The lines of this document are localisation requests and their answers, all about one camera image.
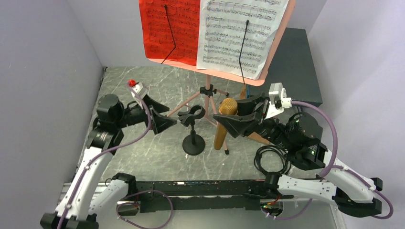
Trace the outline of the gold metal tube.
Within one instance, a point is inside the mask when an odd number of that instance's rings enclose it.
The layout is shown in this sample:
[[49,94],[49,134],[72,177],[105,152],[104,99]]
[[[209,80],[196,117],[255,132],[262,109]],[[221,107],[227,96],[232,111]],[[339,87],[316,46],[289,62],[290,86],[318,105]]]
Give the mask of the gold metal tube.
[[[219,114],[236,115],[237,101],[233,98],[225,98],[219,106]],[[220,150],[222,148],[226,135],[227,130],[222,124],[218,123],[213,145],[215,150]]]

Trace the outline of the red sheet music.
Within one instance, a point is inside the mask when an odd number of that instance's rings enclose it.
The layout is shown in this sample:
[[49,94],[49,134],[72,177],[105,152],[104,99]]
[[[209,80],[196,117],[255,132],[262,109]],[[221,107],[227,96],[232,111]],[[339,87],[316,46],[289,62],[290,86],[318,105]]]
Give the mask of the red sheet music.
[[146,58],[195,66],[200,4],[199,0],[140,0]]

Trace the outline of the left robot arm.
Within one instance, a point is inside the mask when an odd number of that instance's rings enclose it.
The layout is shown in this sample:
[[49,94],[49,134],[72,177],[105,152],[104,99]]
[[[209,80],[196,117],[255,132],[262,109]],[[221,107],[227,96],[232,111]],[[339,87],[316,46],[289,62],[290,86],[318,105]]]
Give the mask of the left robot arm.
[[123,128],[145,123],[146,130],[136,141],[143,138],[149,130],[157,135],[177,124],[176,120],[161,114],[168,110],[167,106],[154,101],[148,95],[127,106],[115,94],[102,96],[98,101],[97,116],[88,135],[77,174],[55,211],[43,214],[41,227],[97,229],[98,219],[109,208],[116,206],[122,198],[132,200],[138,192],[136,178],[125,173],[114,175],[97,197],[94,197],[94,193],[116,151],[124,147],[121,143],[124,137]]

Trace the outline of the white sheet music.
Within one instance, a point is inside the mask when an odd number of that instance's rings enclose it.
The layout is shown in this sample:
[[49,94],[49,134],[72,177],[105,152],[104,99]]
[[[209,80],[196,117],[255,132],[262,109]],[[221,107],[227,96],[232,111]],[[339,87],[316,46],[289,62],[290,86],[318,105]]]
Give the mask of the white sheet music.
[[256,80],[289,1],[202,0],[196,67]]

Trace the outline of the pink music stand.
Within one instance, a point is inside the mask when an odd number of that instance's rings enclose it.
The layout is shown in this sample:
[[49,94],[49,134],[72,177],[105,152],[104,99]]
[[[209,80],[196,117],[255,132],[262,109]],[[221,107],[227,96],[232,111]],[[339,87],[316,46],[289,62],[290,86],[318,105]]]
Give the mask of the pink music stand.
[[[282,38],[282,36],[283,36],[283,33],[284,33],[285,29],[286,29],[287,23],[288,23],[288,21],[290,20],[291,15],[292,15],[292,13],[293,13],[293,11],[294,11],[295,5],[296,5],[296,1],[295,1],[295,0],[290,0],[289,3],[287,4],[286,12],[285,12],[285,14],[284,14],[284,16],[283,16],[283,18],[282,18],[282,20],[281,20],[280,28],[279,28],[278,31],[275,33],[275,38],[274,38],[273,44],[271,45],[271,48],[270,48],[270,51],[269,51],[269,55],[268,55],[267,60],[266,60],[266,62],[265,62],[265,66],[264,66],[265,69],[262,70],[262,72],[261,72],[261,74],[260,74],[260,77],[259,77],[257,80],[245,79],[245,82],[247,83],[247,85],[260,86],[260,85],[262,85],[262,84],[264,83],[264,81],[265,81],[265,79],[266,79],[266,76],[267,76],[267,73],[268,73],[268,70],[267,70],[267,69],[269,68],[269,66],[270,66],[270,64],[271,64],[271,62],[272,62],[272,59],[273,59],[273,57],[274,57],[274,55],[275,55],[275,53],[276,53],[276,50],[277,50],[277,48],[278,48],[278,45],[279,45],[279,43],[280,43],[280,41],[281,41],[281,38]],[[159,61],[160,61],[160,62],[163,61],[163,59],[153,59],[153,58],[148,58],[148,59],[149,59],[150,61],[156,62],[156,63],[159,63]],[[197,68],[196,68],[195,66],[188,65],[188,64],[185,64],[185,63],[181,63],[181,62],[176,62],[176,61],[167,60],[167,61],[164,61],[163,64],[166,64],[166,65],[172,66],[172,67],[177,67],[177,68],[180,68],[180,69],[185,69],[185,70],[189,70],[189,71],[194,71],[194,72],[196,72],[196,73],[205,74],[205,75],[206,75],[206,82],[205,82],[205,84],[206,84],[205,86],[206,86],[206,87],[207,87],[207,86],[210,86],[209,84],[211,84],[211,77],[222,78],[222,79],[226,79],[226,80],[234,81],[234,82],[239,82],[239,83],[242,83],[242,81],[243,81],[243,80],[242,80],[242,77],[238,77],[238,76],[236,76],[236,75],[234,75],[234,74],[222,73],[222,72],[215,71],[215,70],[197,70]],[[229,95],[229,94],[227,94],[227,92],[221,91],[220,89],[217,89],[217,93],[221,93],[221,94],[224,94],[224,95]],[[172,111],[170,111],[170,112],[167,114],[167,117],[170,117],[171,115],[173,115],[175,112],[177,112],[180,108],[182,108],[182,107],[184,107],[184,106],[189,107],[189,106],[188,106],[188,102],[190,102],[191,100],[195,99],[195,98],[197,97],[197,95],[200,95],[200,93],[197,92],[196,94],[194,94],[193,96],[191,96],[190,98],[188,98],[187,100],[185,100],[185,102],[183,102],[181,105],[177,106],[177,107],[174,108]],[[212,108],[214,109],[213,112],[216,111],[216,110],[215,110],[215,109],[216,109],[216,108],[215,108],[215,105],[213,104],[212,96],[211,96],[210,98],[209,98],[208,96],[206,96],[206,98],[205,98],[205,104],[204,104],[205,109],[208,108],[209,104],[212,105]],[[205,118],[206,118],[212,125],[216,126],[217,123],[216,123],[216,122],[212,122],[212,121],[208,118],[208,114],[209,114],[209,113],[206,113]],[[249,138],[249,139],[251,139],[251,140],[254,140],[254,141],[257,141],[257,142],[260,142],[260,143],[265,144],[265,145],[268,145],[268,144],[269,144],[269,141],[268,141],[268,140],[265,140],[264,138],[260,137],[259,134],[256,134],[256,133],[253,133],[253,134],[247,136],[247,138]]]

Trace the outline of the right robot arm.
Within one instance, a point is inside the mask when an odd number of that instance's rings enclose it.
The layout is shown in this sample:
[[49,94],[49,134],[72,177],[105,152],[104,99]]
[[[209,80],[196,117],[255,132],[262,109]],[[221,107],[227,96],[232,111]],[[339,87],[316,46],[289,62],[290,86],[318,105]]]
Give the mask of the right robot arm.
[[364,177],[337,158],[337,132],[328,117],[332,149],[321,142],[323,129],[310,114],[298,112],[286,124],[276,119],[293,105],[309,108],[310,104],[259,95],[223,102],[223,105],[227,109],[221,109],[214,119],[232,137],[256,133],[272,146],[285,150],[287,161],[294,167],[314,172],[324,179],[324,182],[311,182],[282,172],[266,172],[263,192],[267,197],[300,196],[336,206],[340,212],[352,217],[382,218],[382,180]]

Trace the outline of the black round-base stand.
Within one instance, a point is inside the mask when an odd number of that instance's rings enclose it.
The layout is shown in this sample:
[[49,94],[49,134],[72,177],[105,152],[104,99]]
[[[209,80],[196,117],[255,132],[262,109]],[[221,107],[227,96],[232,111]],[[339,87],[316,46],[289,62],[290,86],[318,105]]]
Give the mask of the black round-base stand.
[[201,105],[194,105],[187,111],[178,112],[180,123],[184,127],[191,127],[190,134],[182,142],[184,152],[191,156],[201,154],[205,149],[205,140],[194,129],[195,121],[205,116],[205,109]]

